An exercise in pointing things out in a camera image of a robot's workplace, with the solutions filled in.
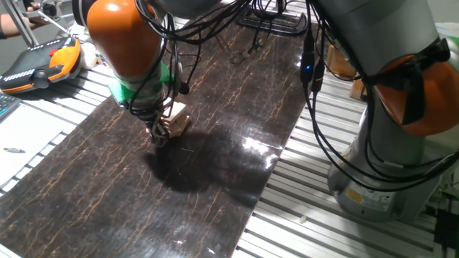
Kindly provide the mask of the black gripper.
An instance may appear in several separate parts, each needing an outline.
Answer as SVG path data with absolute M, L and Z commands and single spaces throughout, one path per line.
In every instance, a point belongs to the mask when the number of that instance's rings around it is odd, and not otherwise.
M 169 103 L 169 97 L 164 98 L 160 95 L 157 100 L 148 100 L 146 102 L 135 101 L 135 116 L 145 121 L 146 132 L 150 135 L 151 142 L 154 145 L 158 145 L 160 138 L 169 138 L 170 132 L 169 127 L 166 124 L 166 120 L 162 117 L 158 117 L 159 113 L 163 113 L 165 105 Z M 153 122 L 158 117 L 157 122 L 157 133 L 156 123 Z

